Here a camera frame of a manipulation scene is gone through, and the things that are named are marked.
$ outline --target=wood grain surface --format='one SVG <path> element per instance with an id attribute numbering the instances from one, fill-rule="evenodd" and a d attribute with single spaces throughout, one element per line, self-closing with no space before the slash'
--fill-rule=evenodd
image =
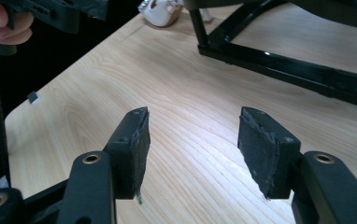
<path id="1" fill-rule="evenodd" d="M 212 8 L 207 29 L 232 8 Z M 285 40 L 287 29 L 300 35 Z M 346 60 L 357 58 L 346 51 L 357 51 L 357 29 L 297 7 L 275 8 L 244 33 L 237 42 L 357 71 Z M 338 43 L 342 33 L 351 44 Z M 196 45 L 186 12 L 163 29 L 138 15 L 39 90 L 38 102 L 23 102 L 6 120 L 13 187 L 28 197 L 65 180 L 78 155 L 102 149 L 141 106 L 151 137 L 143 203 L 117 201 L 119 223 L 294 223 L 291 199 L 266 200 L 236 147 L 242 106 L 268 113 L 302 152 L 331 153 L 357 177 L 356 105 L 210 59 Z"/>

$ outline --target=wooden table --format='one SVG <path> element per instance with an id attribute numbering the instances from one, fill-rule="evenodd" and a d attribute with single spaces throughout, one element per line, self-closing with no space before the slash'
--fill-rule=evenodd
<path id="1" fill-rule="evenodd" d="M 207 29 L 233 8 L 212 8 Z M 357 29 L 292 5 L 265 13 L 236 42 L 357 72 Z M 6 119 L 13 187 L 28 197 L 67 179 L 78 155 L 101 150 L 141 106 L 151 137 L 143 204 L 117 201 L 119 223 L 294 223 L 291 200 L 266 200 L 236 147 L 241 106 L 357 177 L 356 105 L 202 56 L 196 44 L 186 11 L 166 28 L 138 15 L 39 90 L 38 102 L 23 102 Z"/>

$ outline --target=dark floor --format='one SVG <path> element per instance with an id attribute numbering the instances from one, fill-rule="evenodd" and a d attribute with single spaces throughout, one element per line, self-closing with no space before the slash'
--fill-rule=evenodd
<path id="1" fill-rule="evenodd" d="M 3 116 L 53 80 L 86 52 L 138 14 L 140 0 L 110 0 L 107 20 L 81 16 L 79 34 L 71 35 L 35 20 L 31 39 L 13 56 L 0 56 L 0 93 Z M 5 173 L 1 168 L 0 176 Z"/>

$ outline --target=light wood tabletop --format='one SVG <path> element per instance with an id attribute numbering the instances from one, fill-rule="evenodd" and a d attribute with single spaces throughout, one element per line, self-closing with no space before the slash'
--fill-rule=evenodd
<path id="1" fill-rule="evenodd" d="M 207 30 L 234 8 L 212 8 Z M 289 4 L 235 42 L 357 72 L 357 29 Z M 12 185 L 25 198 L 67 179 L 78 155 L 103 149 L 127 112 L 148 107 L 143 203 L 118 200 L 119 223 L 294 223 L 291 199 L 265 199 L 236 146 L 242 106 L 357 177 L 356 105 L 200 55 L 186 11 L 166 28 L 134 17 L 37 94 L 6 119 Z"/>

